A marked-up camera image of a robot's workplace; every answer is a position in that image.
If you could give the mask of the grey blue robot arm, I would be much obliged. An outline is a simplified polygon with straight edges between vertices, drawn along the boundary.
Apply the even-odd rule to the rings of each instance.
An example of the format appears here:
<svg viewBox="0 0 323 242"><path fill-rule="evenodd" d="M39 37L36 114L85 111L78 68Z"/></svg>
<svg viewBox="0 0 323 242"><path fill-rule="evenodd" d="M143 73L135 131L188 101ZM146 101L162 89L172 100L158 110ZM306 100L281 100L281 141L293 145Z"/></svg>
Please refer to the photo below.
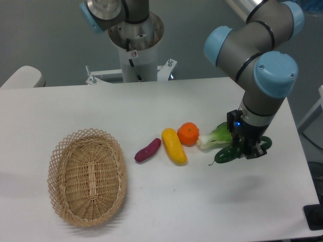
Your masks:
<svg viewBox="0 0 323 242"><path fill-rule="evenodd" d="M271 143L265 131L291 93L298 66L276 47L298 34L304 13L295 2L228 1L245 21L234 31L213 30L204 44L204 55L243 90L239 107L227 113L230 144L215 155L215 162L258 158ZM83 1L80 10L96 33L108 32L119 48L124 82L156 81L159 74L155 47L164 34L160 18L148 1Z"/></svg>

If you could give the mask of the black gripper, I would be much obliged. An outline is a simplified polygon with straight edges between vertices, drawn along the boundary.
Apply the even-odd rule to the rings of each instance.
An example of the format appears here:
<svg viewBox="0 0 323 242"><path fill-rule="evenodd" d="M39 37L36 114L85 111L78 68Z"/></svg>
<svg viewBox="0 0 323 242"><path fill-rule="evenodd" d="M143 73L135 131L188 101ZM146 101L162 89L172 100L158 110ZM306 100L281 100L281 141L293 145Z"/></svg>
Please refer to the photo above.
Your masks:
<svg viewBox="0 0 323 242"><path fill-rule="evenodd" d="M253 143L259 140L264 135L274 116L258 116L246 109L238 110L242 110L243 114L241 116L241 126L235 129L231 135L234 158L242 158L245 156L247 159L255 159L266 155L266 142L248 146L245 151L245 139L252 140Z"/></svg>

